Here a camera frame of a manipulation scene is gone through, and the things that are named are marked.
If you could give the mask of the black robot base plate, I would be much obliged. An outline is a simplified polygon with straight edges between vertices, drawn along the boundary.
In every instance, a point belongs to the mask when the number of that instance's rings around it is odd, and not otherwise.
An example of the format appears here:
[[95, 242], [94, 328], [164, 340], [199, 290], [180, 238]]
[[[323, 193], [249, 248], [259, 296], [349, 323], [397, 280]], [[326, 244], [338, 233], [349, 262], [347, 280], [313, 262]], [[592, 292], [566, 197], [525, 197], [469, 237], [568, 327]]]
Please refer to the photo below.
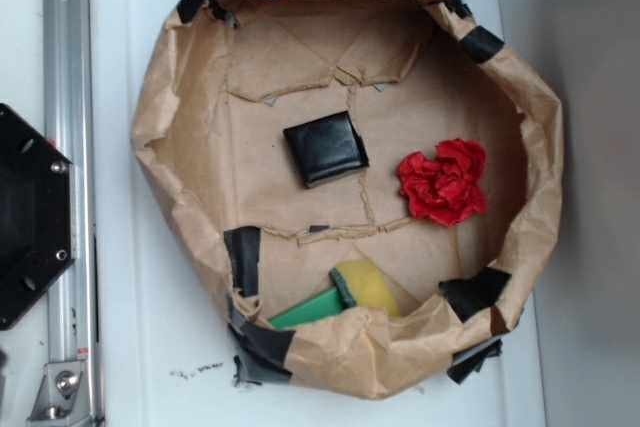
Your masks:
[[13, 328], [74, 260], [71, 162], [1, 106], [1, 329]]

